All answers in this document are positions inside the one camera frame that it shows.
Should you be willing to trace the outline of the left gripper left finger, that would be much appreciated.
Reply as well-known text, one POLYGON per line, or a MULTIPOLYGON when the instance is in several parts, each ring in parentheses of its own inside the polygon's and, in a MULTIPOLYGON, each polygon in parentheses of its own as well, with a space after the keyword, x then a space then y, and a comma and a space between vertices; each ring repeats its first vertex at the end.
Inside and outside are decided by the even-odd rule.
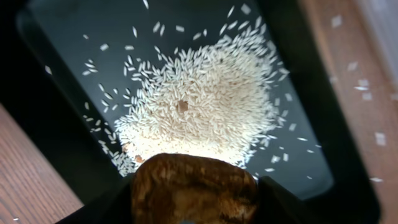
POLYGON ((102 196, 56 224, 134 223, 131 212, 131 182, 134 176, 134 173, 129 174, 102 196))

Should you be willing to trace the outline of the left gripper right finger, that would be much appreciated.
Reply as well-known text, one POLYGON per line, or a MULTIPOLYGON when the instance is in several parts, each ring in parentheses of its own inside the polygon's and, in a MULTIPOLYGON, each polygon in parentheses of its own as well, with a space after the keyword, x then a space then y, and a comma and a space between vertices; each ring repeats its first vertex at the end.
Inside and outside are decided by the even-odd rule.
POLYGON ((294 194, 268 176, 258 180, 255 224, 314 224, 314 214, 294 194))

